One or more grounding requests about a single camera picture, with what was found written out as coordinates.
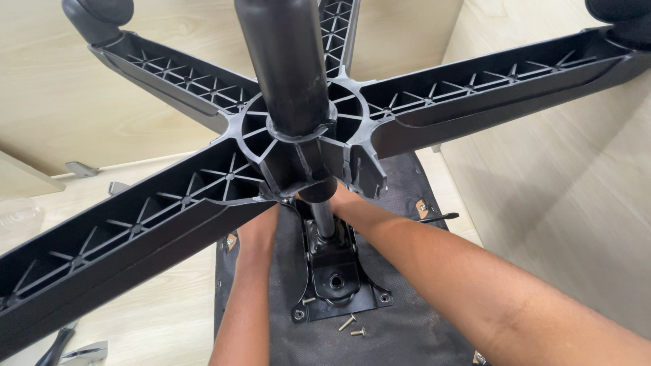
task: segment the bolt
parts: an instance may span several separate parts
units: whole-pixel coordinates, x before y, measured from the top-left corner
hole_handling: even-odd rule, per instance
[[[354,330],[350,332],[350,335],[366,335],[366,329],[362,328],[362,330]]]
[[[350,319],[346,320],[346,322],[344,323],[344,325],[342,325],[341,327],[339,327],[339,331],[342,331],[342,330],[346,329],[346,327],[349,326],[350,323],[352,323],[352,322],[356,322],[356,321],[357,321],[357,319],[355,319],[355,315],[352,315],[352,314],[351,314],[351,315],[350,315]]]
[[[479,352],[477,352],[477,355],[475,357],[477,358],[477,362],[479,362],[480,365],[486,364],[486,358],[482,356]]]

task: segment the light wood surface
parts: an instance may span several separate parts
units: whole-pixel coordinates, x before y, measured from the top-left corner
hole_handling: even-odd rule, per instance
[[[59,192],[66,186],[0,151],[0,201]]]
[[[600,25],[583,0],[466,0],[444,62]],[[443,144],[487,249],[651,337],[651,73]]]
[[[448,220],[450,231],[480,244],[441,154],[417,152],[442,212],[459,212]],[[100,169],[97,176],[58,178],[59,193],[34,197],[45,210],[46,230],[107,197],[112,181],[133,184],[187,154]],[[10,247],[0,246],[0,253]],[[96,341],[109,341],[109,356],[95,366],[205,366],[212,351],[215,294],[215,246],[163,272],[99,309],[85,315],[66,352]],[[0,363],[34,365],[53,342],[53,335]]]
[[[440,63],[462,0],[362,0],[352,75],[380,79]],[[197,150],[216,134],[102,65],[60,1],[0,12],[0,149],[47,175]],[[137,0],[124,29],[255,76],[233,0]]]

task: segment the wooden floor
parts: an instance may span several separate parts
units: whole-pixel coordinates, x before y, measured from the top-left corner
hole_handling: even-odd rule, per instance
[[[417,152],[443,213],[459,212],[450,231],[481,245],[454,181],[440,153]],[[136,183],[180,160],[179,154],[100,169],[98,176],[60,176],[63,192],[33,197],[45,210],[42,230],[108,197],[112,181]],[[0,253],[13,245],[2,244]],[[97,341],[109,341],[109,356],[94,366],[183,366],[208,362],[213,342],[215,246],[163,272],[137,288],[85,315],[65,352]],[[53,335],[0,363],[34,365],[53,342]]]

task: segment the human arm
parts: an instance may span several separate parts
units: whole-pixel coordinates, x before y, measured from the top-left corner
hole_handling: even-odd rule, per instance
[[[238,229],[235,278],[208,366],[269,365],[269,269],[279,205]]]
[[[651,359],[651,342],[459,236],[401,218],[342,186],[331,205],[494,365]]]

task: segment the screw hole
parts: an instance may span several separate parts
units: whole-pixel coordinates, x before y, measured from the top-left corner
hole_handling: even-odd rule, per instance
[[[341,279],[338,275],[332,276],[330,279],[330,286],[333,289],[341,289],[344,286],[344,280]]]

